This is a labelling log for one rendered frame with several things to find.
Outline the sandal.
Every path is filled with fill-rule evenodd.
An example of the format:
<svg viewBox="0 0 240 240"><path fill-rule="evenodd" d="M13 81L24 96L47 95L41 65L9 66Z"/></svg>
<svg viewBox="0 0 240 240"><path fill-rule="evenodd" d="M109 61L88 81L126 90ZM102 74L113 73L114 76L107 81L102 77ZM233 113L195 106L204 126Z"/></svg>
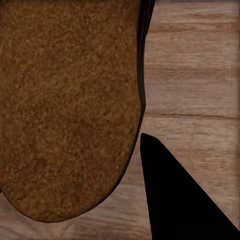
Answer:
<svg viewBox="0 0 240 240"><path fill-rule="evenodd" d="M0 0L0 192L42 223L121 182L145 109L156 0Z"/></svg>

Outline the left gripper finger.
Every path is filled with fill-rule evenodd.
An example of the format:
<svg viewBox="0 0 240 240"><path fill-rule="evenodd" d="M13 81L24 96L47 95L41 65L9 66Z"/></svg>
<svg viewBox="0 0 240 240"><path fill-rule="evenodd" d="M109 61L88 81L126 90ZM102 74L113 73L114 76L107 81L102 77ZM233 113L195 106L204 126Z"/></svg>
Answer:
<svg viewBox="0 0 240 240"><path fill-rule="evenodd" d="M240 240L240 231L156 137L140 135L152 240Z"/></svg>

